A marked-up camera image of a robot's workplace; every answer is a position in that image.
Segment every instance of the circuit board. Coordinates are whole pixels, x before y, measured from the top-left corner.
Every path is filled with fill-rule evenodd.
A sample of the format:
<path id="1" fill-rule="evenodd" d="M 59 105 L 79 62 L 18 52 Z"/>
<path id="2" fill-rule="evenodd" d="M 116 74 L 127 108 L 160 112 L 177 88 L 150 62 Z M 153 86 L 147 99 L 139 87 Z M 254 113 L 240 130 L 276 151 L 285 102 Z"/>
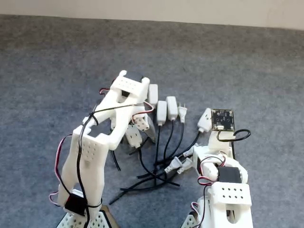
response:
<path id="1" fill-rule="evenodd" d="M 233 111 L 230 109 L 212 109 L 211 120 L 214 131 L 234 131 Z"/>

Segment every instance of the red wire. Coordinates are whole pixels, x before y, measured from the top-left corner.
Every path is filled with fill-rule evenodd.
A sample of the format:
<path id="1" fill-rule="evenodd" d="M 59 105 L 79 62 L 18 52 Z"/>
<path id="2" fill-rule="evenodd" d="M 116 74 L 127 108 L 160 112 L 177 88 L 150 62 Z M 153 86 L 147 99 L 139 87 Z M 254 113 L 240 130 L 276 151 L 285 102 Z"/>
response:
<path id="1" fill-rule="evenodd" d="M 66 135 L 65 137 L 62 138 L 62 140 L 60 141 L 59 145 L 58 145 L 58 148 L 57 148 L 57 152 L 56 152 L 56 159 L 55 159 L 55 174 L 57 176 L 57 179 L 60 181 L 60 174 L 59 174 L 59 170 L 58 170 L 58 164 L 59 164 L 59 157 L 60 157 L 60 152 L 61 152 L 61 147 L 62 147 L 62 144 L 63 142 L 65 141 L 65 139 L 69 136 L 71 136 L 72 134 L 68 134 Z"/>
<path id="2" fill-rule="evenodd" d="M 154 107 L 153 107 L 150 103 L 148 103 L 148 102 L 146 102 L 146 101 L 144 101 L 144 103 L 145 103 L 146 105 L 150 106 L 151 109 L 150 109 L 150 110 L 147 110 L 147 111 L 143 111 L 143 112 L 139 112 L 139 113 L 134 114 L 134 115 L 132 116 L 132 121 L 133 121 L 133 123 L 134 123 L 134 116 L 135 116 L 135 115 L 150 113 L 150 112 L 152 112 L 152 111 L 154 110 Z"/>
<path id="3" fill-rule="evenodd" d="M 60 181 L 60 174 L 59 174 L 59 170 L 58 170 L 58 164 L 59 164 L 59 157 L 60 157 L 60 152 L 61 152 L 61 148 L 62 148 L 62 144 L 65 141 L 65 139 L 69 136 L 71 136 L 72 134 L 68 134 L 67 136 L 63 137 L 62 140 L 60 141 L 58 148 L 57 148 L 57 152 L 56 152 L 56 158 L 55 158 L 55 167 L 54 167 L 54 171 L 55 171 L 55 175 L 57 177 L 57 179 Z M 59 207 L 59 205 L 57 203 L 55 203 L 52 199 L 52 196 L 56 195 L 58 193 L 58 191 L 54 191 L 52 193 L 49 194 L 48 199 L 56 206 Z"/>
<path id="4" fill-rule="evenodd" d="M 103 93 L 103 91 L 109 91 L 110 89 L 109 88 L 100 88 L 100 90 L 99 90 L 99 94 L 100 95 L 105 95 L 104 93 Z"/>

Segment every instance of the power plug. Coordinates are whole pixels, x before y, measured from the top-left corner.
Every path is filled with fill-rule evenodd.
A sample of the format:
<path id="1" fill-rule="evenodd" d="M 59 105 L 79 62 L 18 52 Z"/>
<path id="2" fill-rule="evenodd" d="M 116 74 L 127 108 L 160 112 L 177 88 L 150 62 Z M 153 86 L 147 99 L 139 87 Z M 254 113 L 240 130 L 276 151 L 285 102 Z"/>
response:
<path id="1" fill-rule="evenodd" d="M 168 96 L 166 98 L 167 110 L 168 110 L 168 119 L 173 121 L 176 120 L 178 115 L 176 98 L 174 96 Z"/>
<path id="2" fill-rule="evenodd" d="M 212 127 L 212 121 L 211 121 L 211 109 L 206 108 L 203 115 L 200 117 L 198 122 L 198 127 L 200 132 L 209 132 Z"/>

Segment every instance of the black wire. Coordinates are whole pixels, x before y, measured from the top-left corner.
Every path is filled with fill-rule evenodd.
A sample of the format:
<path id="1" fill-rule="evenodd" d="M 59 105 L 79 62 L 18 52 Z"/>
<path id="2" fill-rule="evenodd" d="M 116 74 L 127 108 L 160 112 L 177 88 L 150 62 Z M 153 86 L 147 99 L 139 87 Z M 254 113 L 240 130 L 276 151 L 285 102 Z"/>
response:
<path id="1" fill-rule="evenodd" d="M 233 135 L 237 135 L 238 133 L 242 132 L 241 130 L 238 130 L 236 132 L 233 133 Z M 234 152 L 234 142 L 231 142 L 231 149 L 232 149 L 232 157 L 233 159 L 235 160 L 236 159 L 236 155 L 235 155 L 235 152 Z"/>
<path id="2" fill-rule="evenodd" d="M 157 162 L 157 159 L 158 159 L 158 150 L 159 150 L 159 145 L 160 145 L 161 128 L 162 128 L 162 126 L 158 126 L 156 153 L 155 153 L 155 162 L 154 162 L 154 164 Z M 157 166 L 154 165 L 154 171 L 153 171 L 153 173 L 156 174 L 156 172 L 157 172 Z"/>
<path id="3" fill-rule="evenodd" d="M 146 142 L 149 140 L 149 137 L 147 137 L 143 143 L 141 144 L 141 146 L 139 148 L 136 148 L 134 151 L 132 151 L 131 153 L 129 153 L 129 155 L 131 156 L 132 154 L 135 154 L 136 152 L 138 152 L 138 149 L 141 149 L 145 144 Z"/>
<path id="4" fill-rule="evenodd" d="M 156 154 L 155 154 L 155 163 L 157 162 L 157 159 L 158 159 L 158 150 L 159 150 L 159 146 L 160 146 L 161 128 L 162 128 L 162 126 L 158 126 L 157 142 L 156 142 Z"/>
<path id="5" fill-rule="evenodd" d="M 119 166 L 119 164 L 118 164 L 118 161 L 117 161 L 117 159 L 116 159 L 116 156 L 115 156 L 115 152 L 114 152 L 114 151 L 111 151 L 111 155 L 112 155 L 112 158 L 113 158 L 113 161 L 114 161 L 114 163 L 115 163 L 115 166 L 116 166 L 117 170 L 118 170 L 118 171 L 121 171 L 121 168 L 120 168 L 120 166 Z"/>
<path id="6" fill-rule="evenodd" d="M 85 187 L 82 183 L 81 176 L 80 176 L 80 159 L 81 159 L 81 153 L 82 153 L 82 137 L 83 137 L 83 134 L 84 134 L 84 129 L 86 128 L 86 126 L 87 126 L 87 124 L 89 123 L 90 120 L 91 120 L 91 117 L 89 117 L 87 119 L 87 121 L 84 123 L 84 125 L 81 129 L 81 132 L 80 132 L 80 135 L 79 135 L 79 138 L 78 138 L 78 156 L 77 156 L 77 162 L 76 162 L 77 178 L 78 178 L 78 182 L 79 182 L 81 191 L 82 191 L 83 196 L 84 196 L 85 204 L 86 204 L 86 206 L 85 206 L 86 222 L 84 224 L 84 228 L 87 228 L 89 223 L 90 223 L 90 212 L 89 212 L 89 207 L 88 207 L 87 198 L 86 198 L 86 194 L 85 194 L 86 193 Z"/>
<path id="7" fill-rule="evenodd" d="M 77 171 L 78 182 L 79 182 L 81 191 L 82 191 L 83 196 L 84 196 L 84 201 L 85 201 L 85 204 L 86 204 L 85 211 L 86 211 L 87 219 L 86 219 L 86 222 L 84 224 L 84 228 L 87 228 L 89 223 L 90 223 L 89 205 L 87 203 L 87 197 L 86 197 L 86 194 L 85 194 L 86 191 L 85 191 L 85 188 L 84 188 L 84 185 L 82 183 L 81 176 L 80 176 L 80 159 L 81 159 L 81 153 L 82 153 L 82 138 L 83 138 L 83 135 L 84 135 L 85 128 L 86 128 L 87 124 L 90 122 L 91 118 L 94 116 L 95 113 L 108 111 L 108 110 L 113 110 L 113 109 L 116 109 L 116 108 L 135 106 L 135 105 L 136 104 L 128 104 L 128 105 L 123 105 L 123 106 L 119 106 L 119 107 L 101 109 L 101 110 L 98 110 L 98 111 L 95 110 L 96 107 L 97 107 L 97 105 L 95 105 L 94 108 L 93 108 L 93 111 L 89 114 L 89 117 L 88 117 L 87 121 L 83 124 L 83 127 L 80 131 L 80 135 L 79 135 L 79 138 L 78 138 L 78 156 L 77 156 L 77 161 L 76 161 L 76 171 Z"/>
<path id="8" fill-rule="evenodd" d="M 199 224 L 197 224 L 197 225 L 195 225 L 195 226 L 193 226 L 193 227 L 191 227 L 191 228 L 195 228 L 195 227 L 198 227 L 198 228 L 200 228 L 200 226 L 201 226 L 201 224 L 203 223 L 203 221 L 204 221 L 204 218 L 205 218 L 205 211 L 206 211 L 206 188 L 208 187 L 208 185 L 206 185 L 205 187 L 204 187 L 204 194 L 203 194 L 203 197 L 204 197 L 204 210 L 203 210 L 203 216 L 202 216 L 202 218 L 201 218 L 201 221 L 200 221 L 200 223 Z"/>
<path id="9" fill-rule="evenodd" d="M 163 159 L 165 160 L 166 159 L 166 152 L 167 152 L 167 148 L 168 148 L 168 145 L 170 143 L 170 140 L 172 138 L 172 135 L 173 135 L 173 131 L 174 131 L 174 120 L 172 120 L 172 128 L 171 128 L 171 132 L 170 132 L 170 136 L 168 138 L 168 141 L 166 143 L 166 146 L 165 146 L 165 149 L 163 151 Z"/>
<path id="10" fill-rule="evenodd" d="M 177 144 L 175 150 L 169 155 L 168 158 L 172 158 L 173 155 L 176 153 L 176 151 L 179 149 L 179 147 L 180 147 L 180 145 L 181 145 L 182 138 L 183 138 L 183 136 L 184 136 L 184 126 L 185 126 L 185 123 L 181 123 L 181 134 L 180 134 L 181 137 L 180 137 L 180 140 L 179 140 L 179 142 L 178 142 L 178 144 Z"/>
<path id="11" fill-rule="evenodd" d="M 184 149 L 182 152 L 178 153 L 176 156 L 180 157 L 183 153 L 185 153 L 186 151 L 188 151 L 199 139 L 201 132 L 198 132 L 198 134 L 196 135 L 195 139 L 193 140 L 193 142 L 190 144 L 190 146 L 188 146 L 186 149 Z M 161 161 L 157 161 L 156 165 L 159 164 L 163 164 L 164 162 L 168 162 L 171 161 L 171 158 L 166 158 L 165 160 L 161 160 Z"/>
<path id="12" fill-rule="evenodd" d="M 177 172 L 176 173 L 174 173 L 170 178 L 168 178 L 167 180 L 168 181 L 171 181 L 175 176 L 177 175 Z M 141 189 L 134 189 L 134 188 L 127 188 L 127 189 L 125 189 L 125 188 L 120 188 L 120 190 L 121 191 L 149 191 L 149 190 L 154 190 L 154 189 L 158 189 L 158 188 L 160 188 L 161 186 L 163 186 L 163 185 L 165 185 L 166 184 L 166 182 L 162 182 L 162 183 L 160 183 L 160 184 L 157 184 L 157 185 L 155 185 L 155 186 L 152 186 L 152 187 L 147 187 L 147 188 L 141 188 Z"/>
<path id="13" fill-rule="evenodd" d="M 240 130 L 237 130 L 236 132 L 234 132 L 233 135 L 236 135 L 236 134 L 238 134 L 238 133 L 240 133 L 240 132 L 247 132 L 247 135 L 245 135 L 244 137 L 238 138 L 238 139 L 220 139 L 220 138 L 219 138 L 219 134 L 220 134 L 221 132 L 222 132 L 222 131 L 218 131 L 217 139 L 218 139 L 220 142 L 224 142 L 224 143 L 241 141 L 241 140 L 244 140 L 244 139 L 248 138 L 248 137 L 251 135 L 251 132 L 250 132 L 248 129 L 240 129 Z"/>
<path id="14" fill-rule="evenodd" d="M 166 183 L 169 183 L 169 184 L 172 184 L 172 185 L 175 185 L 175 186 L 178 186 L 178 187 L 180 186 L 180 185 L 177 184 L 177 183 L 174 183 L 174 182 L 168 181 L 168 180 L 166 180 L 166 179 L 160 178 L 158 175 L 156 175 L 156 174 L 150 172 L 150 171 L 147 169 L 147 167 L 144 165 L 144 163 L 143 163 L 142 150 L 139 149 L 138 152 L 139 152 L 139 161 L 141 162 L 142 167 L 144 168 L 144 170 L 146 170 L 147 173 L 149 173 L 151 176 L 153 176 L 153 177 L 155 177 L 155 178 L 157 178 L 157 179 L 159 179 L 159 180 L 161 180 L 161 181 L 164 181 L 164 182 L 166 182 Z"/>
<path id="15" fill-rule="evenodd" d="M 176 156 L 179 157 L 181 156 L 183 153 L 185 153 L 186 151 L 190 150 L 192 146 L 194 146 L 194 144 L 196 144 L 196 142 L 199 139 L 201 132 L 198 132 L 198 134 L 196 135 L 195 139 L 193 140 L 193 142 L 190 144 L 190 146 L 188 146 L 186 149 L 184 149 L 182 152 L 178 153 Z"/>
<path id="16" fill-rule="evenodd" d="M 155 177 L 149 177 L 147 179 L 141 180 L 141 181 L 135 183 L 134 185 L 130 186 L 128 189 L 133 189 L 133 188 L 135 188 L 136 186 L 138 186 L 138 185 L 140 185 L 142 183 L 145 183 L 147 181 L 153 180 L 154 178 Z M 116 201 L 118 201 L 126 193 L 127 193 L 127 191 L 123 191 L 123 192 L 119 193 L 113 200 L 110 201 L 109 205 L 111 205 L 111 204 L 115 203 Z"/>

